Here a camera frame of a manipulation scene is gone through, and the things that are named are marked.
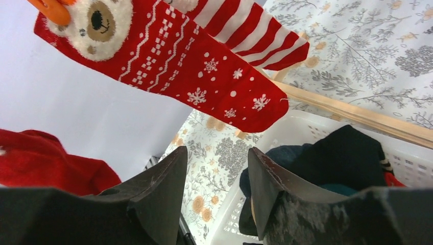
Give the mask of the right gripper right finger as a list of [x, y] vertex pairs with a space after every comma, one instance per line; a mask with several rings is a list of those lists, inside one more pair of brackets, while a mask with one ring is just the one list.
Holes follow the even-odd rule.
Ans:
[[432, 244], [432, 189], [370, 187], [346, 197], [248, 153], [253, 213], [265, 244]]

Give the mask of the red white striped sock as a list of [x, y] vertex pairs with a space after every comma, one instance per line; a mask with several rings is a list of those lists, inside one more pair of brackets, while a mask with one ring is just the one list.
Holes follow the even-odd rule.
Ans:
[[250, 0], [167, 1], [254, 67], [279, 71], [304, 61], [309, 43]]

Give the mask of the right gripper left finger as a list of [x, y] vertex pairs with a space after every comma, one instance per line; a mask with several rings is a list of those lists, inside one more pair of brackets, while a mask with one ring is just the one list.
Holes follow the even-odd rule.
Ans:
[[102, 196], [126, 200], [126, 215], [149, 244], [176, 244], [188, 152], [179, 146], [155, 166], [107, 189]]

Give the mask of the red bear christmas sock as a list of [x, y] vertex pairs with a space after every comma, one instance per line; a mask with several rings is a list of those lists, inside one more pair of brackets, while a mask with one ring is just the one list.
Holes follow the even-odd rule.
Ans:
[[39, 12], [34, 32], [118, 82], [172, 97], [243, 132], [265, 131], [286, 94], [164, 1], [76, 1], [60, 26]]

